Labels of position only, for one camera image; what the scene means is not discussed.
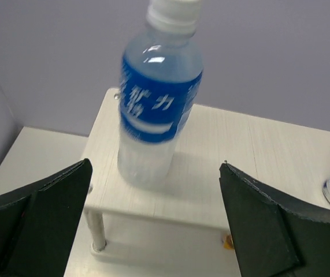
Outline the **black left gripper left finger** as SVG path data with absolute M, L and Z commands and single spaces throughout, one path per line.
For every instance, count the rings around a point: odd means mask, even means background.
M 0 276 L 63 276 L 88 195 L 83 159 L 0 195 Z

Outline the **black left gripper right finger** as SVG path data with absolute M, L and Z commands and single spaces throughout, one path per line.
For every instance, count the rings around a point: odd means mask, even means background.
M 330 276 L 330 209 L 227 162 L 220 188 L 241 276 Z

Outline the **blue label water bottle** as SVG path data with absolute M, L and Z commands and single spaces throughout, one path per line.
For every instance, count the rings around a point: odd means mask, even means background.
M 123 51 L 117 166 L 135 186 L 158 184 L 170 169 L 203 74 L 192 39 L 200 11 L 201 1 L 150 1 L 145 30 Z

